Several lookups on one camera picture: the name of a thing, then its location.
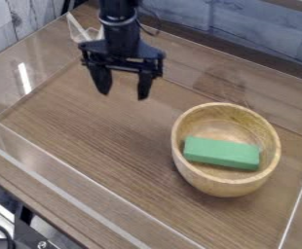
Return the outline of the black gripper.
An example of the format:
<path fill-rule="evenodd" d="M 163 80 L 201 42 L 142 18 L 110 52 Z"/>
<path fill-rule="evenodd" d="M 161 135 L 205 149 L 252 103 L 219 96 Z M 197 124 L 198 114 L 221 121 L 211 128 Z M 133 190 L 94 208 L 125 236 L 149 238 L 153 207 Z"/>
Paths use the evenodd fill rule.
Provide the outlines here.
<path fill-rule="evenodd" d="M 154 78 L 163 75 L 166 54 L 141 38 L 141 24 L 134 20 L 123 26 L 105 25 L 105 37 L 82 42 L 82 62 L 98 91 L 107 95 L 113 87 L 111 70 L 138 74 L 138 99 L 149 98 Z"/>

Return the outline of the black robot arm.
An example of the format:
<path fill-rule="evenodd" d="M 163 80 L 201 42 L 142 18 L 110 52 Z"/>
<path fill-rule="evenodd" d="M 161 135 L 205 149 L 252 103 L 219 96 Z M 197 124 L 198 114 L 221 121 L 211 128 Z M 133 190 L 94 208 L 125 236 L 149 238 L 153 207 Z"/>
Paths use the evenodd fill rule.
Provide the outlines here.
<path fill-rule="evenodd" d="M 139 0 L 99 0 L 105 37 L 79 43 L 78 48 L 98 91 L 110 93 L 114 70 L 135 73 L 138 99 L 145 100 L 153 81 L 163 76 L 166 53 L 141 38 L 138 6 Z"/>

